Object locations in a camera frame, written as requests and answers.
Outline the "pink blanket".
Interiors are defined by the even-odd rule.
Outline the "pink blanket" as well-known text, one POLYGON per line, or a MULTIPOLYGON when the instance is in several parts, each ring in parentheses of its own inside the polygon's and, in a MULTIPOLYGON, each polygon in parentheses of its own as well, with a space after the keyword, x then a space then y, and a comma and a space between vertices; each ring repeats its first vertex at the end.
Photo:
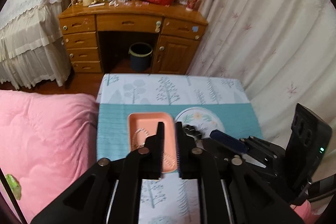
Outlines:
POLYGON ((97 118, 89 94, 1 91, 1 170, 28 222, 96 162, 97 118))

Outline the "wooden desk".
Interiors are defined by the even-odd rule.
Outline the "wooden desk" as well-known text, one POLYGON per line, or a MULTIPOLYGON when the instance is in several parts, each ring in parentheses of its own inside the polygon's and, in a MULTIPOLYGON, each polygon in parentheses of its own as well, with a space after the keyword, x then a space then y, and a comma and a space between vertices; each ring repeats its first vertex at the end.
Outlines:
POLYGON ((187 0, 169 6, 142 0, 82 0, 59 15, 65 47, 77 73, 135 72, 130 66, 129 47, 149 44, 153 53, 147 73, 183 75, 187 72, 206 32, 201 15, 205 0, 193 11, 187 0))

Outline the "dark waste bin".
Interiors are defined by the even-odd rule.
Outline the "dark waste bin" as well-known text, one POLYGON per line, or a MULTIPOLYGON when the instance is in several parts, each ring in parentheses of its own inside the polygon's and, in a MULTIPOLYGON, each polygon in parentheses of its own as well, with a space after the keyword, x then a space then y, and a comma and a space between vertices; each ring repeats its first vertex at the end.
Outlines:
POLYGON ((153 49, 146 43, 134 43, 129 47, 130 66, 136 72, 143 72, 151 66, 153 49))

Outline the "white lace bed cover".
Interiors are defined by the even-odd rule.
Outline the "white lace bed cover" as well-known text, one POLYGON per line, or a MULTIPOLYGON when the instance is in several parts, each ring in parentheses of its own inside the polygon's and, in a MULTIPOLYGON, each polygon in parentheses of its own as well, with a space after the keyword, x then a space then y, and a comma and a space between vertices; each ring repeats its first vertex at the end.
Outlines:
POLYGON ((1 83, 62 86, 71 72, 58 16, 70 0, 7 0, 1 9, 1 83))

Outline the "red white paper cup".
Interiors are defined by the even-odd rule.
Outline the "red white paper cup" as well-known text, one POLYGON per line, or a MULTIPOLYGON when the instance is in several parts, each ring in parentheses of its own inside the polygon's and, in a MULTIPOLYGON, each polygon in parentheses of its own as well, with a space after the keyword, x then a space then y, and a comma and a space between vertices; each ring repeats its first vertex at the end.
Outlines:
POLYGON ((198 2, 198 0, 187 0, 186 10, 187 11, 193 11, 193 9, 195 8, 197 2, 198 2))

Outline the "patterned white teal tablecloth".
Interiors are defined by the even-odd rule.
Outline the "patterned white teal tablecloth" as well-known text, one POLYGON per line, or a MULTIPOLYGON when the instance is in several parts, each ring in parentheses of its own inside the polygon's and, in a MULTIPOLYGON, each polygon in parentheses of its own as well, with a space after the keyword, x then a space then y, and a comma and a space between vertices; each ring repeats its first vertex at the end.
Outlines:
MULTIPOLYGON (((118 160, 129 152, 127 118, 131 113, 164 112, 194 126, 204 137, 219 130, 236 139, 261 137, 252 105, 235 79, 142 74, 106 74, 99 104, 97 157, 118 160)), ((199 223, 196 181, 177 170, 142 183, 140 223, 199 223)))

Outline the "white floral curtain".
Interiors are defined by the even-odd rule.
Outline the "white floral curtain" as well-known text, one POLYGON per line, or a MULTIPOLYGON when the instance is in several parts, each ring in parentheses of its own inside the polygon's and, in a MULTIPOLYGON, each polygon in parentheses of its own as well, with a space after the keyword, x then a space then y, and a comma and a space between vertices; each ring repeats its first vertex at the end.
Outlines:
POLYGON ((330 0, 205 0, 209 25, 189 68, 238 79, 262 134, 286 146, 300 103, 335 126, 335 8, 330 0))

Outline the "green sticker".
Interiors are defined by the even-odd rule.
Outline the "green sticker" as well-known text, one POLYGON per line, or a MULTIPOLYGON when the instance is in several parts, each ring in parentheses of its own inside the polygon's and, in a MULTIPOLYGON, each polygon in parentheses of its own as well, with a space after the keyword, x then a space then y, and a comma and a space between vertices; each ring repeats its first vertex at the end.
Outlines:
POLYGON ((12 174, 6 174, 5 178, 15 199, 19 201, 22 197, 22 187, 19 181, 12 174))

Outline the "pink plastic tray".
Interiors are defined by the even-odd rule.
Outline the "pink plastic tray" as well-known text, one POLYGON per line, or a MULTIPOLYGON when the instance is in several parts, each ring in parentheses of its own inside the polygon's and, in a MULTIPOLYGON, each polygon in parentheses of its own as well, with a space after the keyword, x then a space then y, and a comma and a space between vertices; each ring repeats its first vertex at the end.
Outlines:
POLYGON ((177 149, 175 123, 170 114, 164 112, 131 113, 127 118, 129 149, 131 151, 147 147, 155 142, 159 129, 163 130, 162 172, 177 170, 177 149))

